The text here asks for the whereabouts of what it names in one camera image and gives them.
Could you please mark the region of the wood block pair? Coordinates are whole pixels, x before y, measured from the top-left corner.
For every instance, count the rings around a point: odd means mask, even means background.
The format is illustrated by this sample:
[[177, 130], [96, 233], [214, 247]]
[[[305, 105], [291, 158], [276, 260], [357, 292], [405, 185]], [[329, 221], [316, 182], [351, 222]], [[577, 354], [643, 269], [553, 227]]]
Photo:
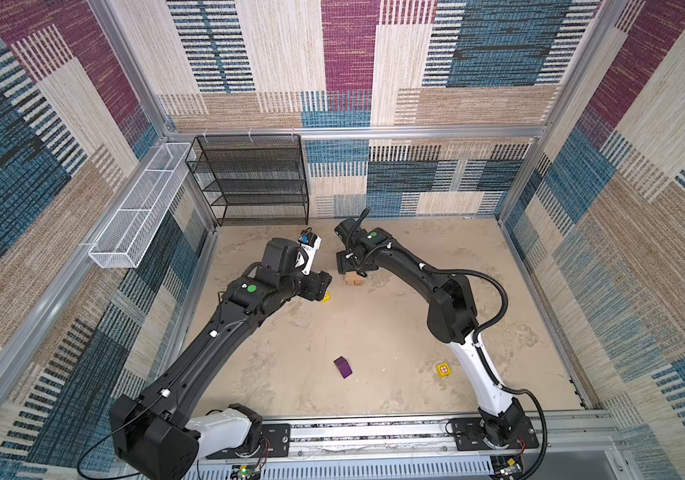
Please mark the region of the wood block pair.
[[364, 284], [364, 278], [357, 274], [345, 274], [343, 279], [347, 286], [362, 286]]

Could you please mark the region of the purple block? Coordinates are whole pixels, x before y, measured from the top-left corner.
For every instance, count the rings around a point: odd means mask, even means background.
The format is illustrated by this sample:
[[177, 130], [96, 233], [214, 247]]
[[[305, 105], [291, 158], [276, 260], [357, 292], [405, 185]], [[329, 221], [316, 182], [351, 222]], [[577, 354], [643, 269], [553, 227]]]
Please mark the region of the purple block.
[[336, 366], [336, 369], [340, 372], [342, 378], [346, 379], [349, 376], [352, 376], [352, 368], [348, 360], [343, 356], [334, 359], [334, 366]]

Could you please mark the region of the yellow cube red mark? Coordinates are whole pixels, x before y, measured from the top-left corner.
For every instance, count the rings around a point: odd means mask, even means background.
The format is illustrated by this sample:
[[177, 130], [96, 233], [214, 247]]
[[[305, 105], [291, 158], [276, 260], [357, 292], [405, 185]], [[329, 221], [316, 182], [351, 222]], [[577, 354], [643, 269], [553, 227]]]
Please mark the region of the yellow cube red mark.
[[452, 374], [451, 368], [446, 362], [443, 362], [443, 363], [436, 365], [435, 369], [436, 369], [437, 374], [441, 378], [446, 378], [446, 377], [450, 376], [450, 374]]

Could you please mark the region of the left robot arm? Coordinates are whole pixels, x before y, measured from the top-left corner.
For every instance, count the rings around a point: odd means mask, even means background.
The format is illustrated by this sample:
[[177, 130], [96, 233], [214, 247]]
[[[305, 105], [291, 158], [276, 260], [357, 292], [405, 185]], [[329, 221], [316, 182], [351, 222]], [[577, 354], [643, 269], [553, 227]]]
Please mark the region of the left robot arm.
[[254, 455], [262, 447], [262, 416], [242, 404], [196, 417], [202, 395], [236, 349], [270, 315], [299, 297], [320, 301], [330, 274], [312, 271], [322, 240], [274, 238], [262, 260], [232, 280], [210, 321], [178, 359], [138, 396], [110, 408], [114, 453], [148, 479], [180, 479], [198, 460], [230, 450]]

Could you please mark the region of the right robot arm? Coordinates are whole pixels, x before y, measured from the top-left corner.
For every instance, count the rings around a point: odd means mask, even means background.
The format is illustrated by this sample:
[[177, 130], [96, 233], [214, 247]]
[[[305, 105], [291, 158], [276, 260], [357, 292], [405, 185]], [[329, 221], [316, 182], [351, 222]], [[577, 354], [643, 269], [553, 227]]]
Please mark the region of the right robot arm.
[[[508, 297], [502, 285], [475, 270], [438, 269], [413, 254], [381, 228], [367, 231], [361, 220], [344, 219], [336, 228], [343, 249], [336, 254], [340, 274], [364, 276], [385, 269], [409, 285], [428, 305], [426, 325], [439, 342], [450, 347], [467, 375], [483, 420], [482, 438], [491, 448], [506, 448], [527, 430], [527, 417], [516, 399], [523, 392], [507, 387], [486, 351], [481, 334], [500, 322], [507, 312]], [[470, 278], [492, 285], [500, 297], [498, 312], [478, 321]]]

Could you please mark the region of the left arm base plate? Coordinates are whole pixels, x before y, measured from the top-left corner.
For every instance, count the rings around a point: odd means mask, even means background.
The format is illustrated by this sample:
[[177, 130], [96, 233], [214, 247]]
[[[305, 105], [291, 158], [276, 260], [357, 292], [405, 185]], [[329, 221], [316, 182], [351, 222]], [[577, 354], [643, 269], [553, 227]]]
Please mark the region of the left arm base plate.
[[268, 458], [286, 458], [290, 454], [290, 434], [292, 426], [289, 423], [268, 423], [260, 429], [258, 446], [250, 449], [238, 447], [236, 450], [224, 449], [206, 456], [207, 460], [236, 460], [258, 459], [264, 455], [264, 446], [268, 446]]

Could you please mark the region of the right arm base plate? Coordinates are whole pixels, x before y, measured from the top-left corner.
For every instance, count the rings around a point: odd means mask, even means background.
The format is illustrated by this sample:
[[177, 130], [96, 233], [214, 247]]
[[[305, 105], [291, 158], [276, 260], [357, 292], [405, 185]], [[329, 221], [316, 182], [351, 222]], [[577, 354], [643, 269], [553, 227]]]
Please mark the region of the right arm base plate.
[[531, 420], [524, 416], [508, 425], [492, 418], [455, 418], [448, 423], [448, 433], [454, 437], [458, 451], [536, 450], [540, 440]]

